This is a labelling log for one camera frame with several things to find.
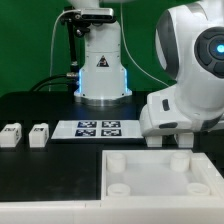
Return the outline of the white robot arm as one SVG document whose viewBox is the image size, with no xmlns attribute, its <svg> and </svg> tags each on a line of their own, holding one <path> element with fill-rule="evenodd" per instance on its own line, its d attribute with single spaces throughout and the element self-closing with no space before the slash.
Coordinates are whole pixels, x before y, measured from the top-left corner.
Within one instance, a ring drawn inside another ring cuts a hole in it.
<svg viewBox="0 0 224 224">
<path fill-rule="evenodd" d="M 100 0 L 68 0 L 85 37 L 85 62 L 74 97 L 113 104 L 132 92 L 120 62 L 121 27 Z M 175 84 L 147 96 L 144 137 L 205 131 L 224 115 L 224 0 L 198 0 L 163 12 L 155 29 L 159 62 Z"/>
</svg>

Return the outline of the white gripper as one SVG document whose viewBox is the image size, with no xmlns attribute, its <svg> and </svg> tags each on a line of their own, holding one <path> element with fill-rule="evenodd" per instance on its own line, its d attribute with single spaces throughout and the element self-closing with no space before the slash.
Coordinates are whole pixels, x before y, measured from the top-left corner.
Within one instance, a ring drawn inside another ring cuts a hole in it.
<svg viewBox="0 0 224 224">
<path fill-rule="evenodd" d="M 186 115 L 175 102 L 176 87 L 150 93 L 143 107 L 139 122 L 144 137 L 163 136 L 179 133 L 200 132 L 213 128 L 224 111 L 195 112 Z"/>
</svg>

